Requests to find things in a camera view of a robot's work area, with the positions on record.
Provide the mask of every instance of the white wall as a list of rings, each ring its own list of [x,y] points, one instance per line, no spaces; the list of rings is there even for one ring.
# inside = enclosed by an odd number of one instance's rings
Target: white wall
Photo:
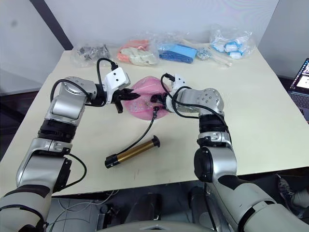
[[[294,79],[309,58],[309,0],[280,0],[259,50],[277,75]]]
[[[218,23],[250,29],[260,42],[278,0],[46,0],[73,45],[123,43],[141,31],[199,34]]]
[[[38,90],[63,51],[29,0],[0,0],[0,95]]]

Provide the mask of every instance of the pink fabric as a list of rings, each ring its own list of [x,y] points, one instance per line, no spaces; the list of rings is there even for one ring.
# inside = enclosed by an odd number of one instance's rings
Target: pink fabric
[[[128,48],[128,47],[135,47],[138,50],[148,51],[148,45],[149,45],[148,40],[130,40],[128,43],[126,43],[125,45],[120,47],[120,49],[118,50],[118,53],[117,53],[117,58],[118,58],[118,60],[120,60],[122,62],[131,63],[130,60],[129,60],[129,56],[121,54],[120,51],[122,49]]]
[[[165,93],[158,78],[147,76],[139,80],[131,89],[134,89],[132,91],[133,93],[140,94],[140,97],[132,101],[123,101],[122,103],[133,116],[143,120],[151,120],[155,106],[160,107],[157,118],[161,118],[168,114],[168,111],[163,109],[162,104],[150,102],[150,98],[154,94]]]

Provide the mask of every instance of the dark floor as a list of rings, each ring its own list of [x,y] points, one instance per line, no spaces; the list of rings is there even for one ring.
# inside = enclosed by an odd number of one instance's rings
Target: dark floor
[[[282,85],[285,89],[288,89],[292,80],[280,78]],[[22,119],[34,100],[37,92],[16,94],[10,96],[1,97],[1,108],[0,108],[0,160],[5,154],[12,138],[14,137]],[[242,176],[242,178],[255,182],[259,185],[266,193],[272,196],[278,203],[282,203],[283,199],[277,190],[278,176],[276,172],[267,174],[254,174]],[[286,179],[291,184],[292,189],[301,190],[305,186],[309,186],[309,170],[308,168],[289,170],[281,172],[283,175],[287,175]],[[187,212],[188,206],[188,192],[193,186],[200,186],[201,183],[196,181],[183,182],[169,185],[158,185],[142,188],[124,189],[119,194],[110,200],[110,203],[120,207],[122,219],[126,217],[131,206],[137,199],[143,194],[158,193],[163,196],[162,213],[169,215],[174,212]],[[82,194],[76,196],[67,196],[70,198],[78,199],[105,199],[105,193],[94,193],[94,194]]]

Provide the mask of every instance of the pink plastic bag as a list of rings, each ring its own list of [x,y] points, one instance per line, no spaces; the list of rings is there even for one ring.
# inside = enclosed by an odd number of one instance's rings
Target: pink plastic bag
[[[151,120],[155,106],[160,107],[157,119],[168,114],[168,111],[164,109],[162,104],[150,102],[150,98],[154,94],[165,93],[158,78],[147,76],[139,80],[131,89],[134,89],[133,93],[140,94],[140,97],[131,101],[123,101],[123,105],[133,116],[143,120]]]

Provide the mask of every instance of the gold cylinder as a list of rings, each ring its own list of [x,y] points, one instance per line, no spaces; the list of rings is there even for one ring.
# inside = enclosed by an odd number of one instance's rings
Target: gold cylinder
[[[154,146],[155,145],[154,145],[153,141],[151,141],[151,140],[148,141],[148,142],[145,142],[145,143],[143,143],[139,146],[136,146],[136,147],[134,147],[134,148],[132,148],[128,151],[125,151],[125,152],[119,154],[117,156],[118,162],[121,163],[123,161],[126,161],[126,160],[128,160],[128,159],[130,159],[134,156],[137,156],[138,154],[140,154],[144,151],[147,151],[147,150],[153,148]]]

